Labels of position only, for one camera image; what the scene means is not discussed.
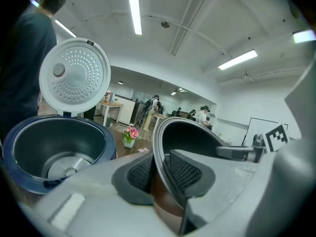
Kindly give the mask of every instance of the wooden table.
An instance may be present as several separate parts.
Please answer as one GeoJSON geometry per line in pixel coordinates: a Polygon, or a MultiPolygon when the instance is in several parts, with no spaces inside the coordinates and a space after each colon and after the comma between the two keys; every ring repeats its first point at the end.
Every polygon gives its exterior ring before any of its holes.
{"type": "Polygon", "coordinates": [[[104,113],[103,126],[106,125],[108,114],[109,114],[109,108],[111,108],[111,107],[119,107],[117,122],[119,121],[119,117],[120,117],[120,114],[122,112],[123,104],[120,104],[120,103],[109,103],[109,102],[106,102],[106,101],[100,101],[99,103],[101,105],[105,106],[105,108],[106,108],[105,109],[105,113],[104,113]]]}
{"type": "Polygon", "coordinates": [[[166,117],[166,116],[163,116],[163,115],[160,115],[160,114],[158,114],[158,113],[154,113],[154,114],[153,114],[153,117],[156,117],[156,118],[157,118],[156,124],[155,124],[155,127],[154,127],[154,130],[153,130],[153,134],[154,134],[155,131],[156,131],[157,125],[158,125],[158,123],[159,123],[159,119],[166,119],[167,117],[166,117]]]}
{"type": "Polygon", "coordinates": [[[135,143],[132,148],[126,148],[123,143],[123,134],[112,129],[109,129],[109,131],[112,133],[114,137],[118,158],[138,153],[139,149],[147,148],[148,150],[150,150],[152,148],[152,141],[143,139],[135,140],[135,143]]]}

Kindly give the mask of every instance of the white flower pot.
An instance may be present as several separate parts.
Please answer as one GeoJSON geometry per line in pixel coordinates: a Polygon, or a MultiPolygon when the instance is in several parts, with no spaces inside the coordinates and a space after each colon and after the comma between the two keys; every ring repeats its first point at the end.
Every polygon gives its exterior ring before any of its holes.
{"type": "Polygon", "coordinates": [[[135,142],[135,139],[131,140],[130,143],[124,142],[124,146],[125,146],[126,148],[132,148],[133,145],[134,145],[134,142],[135,142]]]}

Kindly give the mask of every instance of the open lid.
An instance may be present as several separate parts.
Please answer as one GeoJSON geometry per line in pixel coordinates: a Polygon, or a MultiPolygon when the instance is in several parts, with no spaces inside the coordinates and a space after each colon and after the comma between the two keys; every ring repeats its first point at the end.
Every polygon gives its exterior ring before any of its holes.
{"type": "Polygon", "coordinates": [[[88,39],[73,38],[47,54],[40,68],[39,87],[58,115],[76,117],[99,103],[110,79],[110,62],[102,48],[88,39]]]}

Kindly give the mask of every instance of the whiteboard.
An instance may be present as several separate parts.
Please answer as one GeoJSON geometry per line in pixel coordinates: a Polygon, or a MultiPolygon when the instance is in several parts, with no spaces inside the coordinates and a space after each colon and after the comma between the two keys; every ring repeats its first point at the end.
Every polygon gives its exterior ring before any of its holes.
{"type": "Polygon", "coordinates": [[[246,133],[246,138],[244,141],[245,146],[251,146],[253,142],[253,137],[256,134],[262,134],[271,131],[277,126],[278,122],[259,119],[259,118],[251,118],[249,127],[246,133]]]}

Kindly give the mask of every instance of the flower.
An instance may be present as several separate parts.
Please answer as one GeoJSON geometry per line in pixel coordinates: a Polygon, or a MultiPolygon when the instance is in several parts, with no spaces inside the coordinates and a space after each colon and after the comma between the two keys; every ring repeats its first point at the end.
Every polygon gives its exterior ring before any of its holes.
{"type": "Polygon", "coordinates": [[[135,129],[135,128],[132,128],[129,132],[129,136],[132,138],[132,139],[136,139],[136,137],[138,136],[138,131],[135,129]]]}

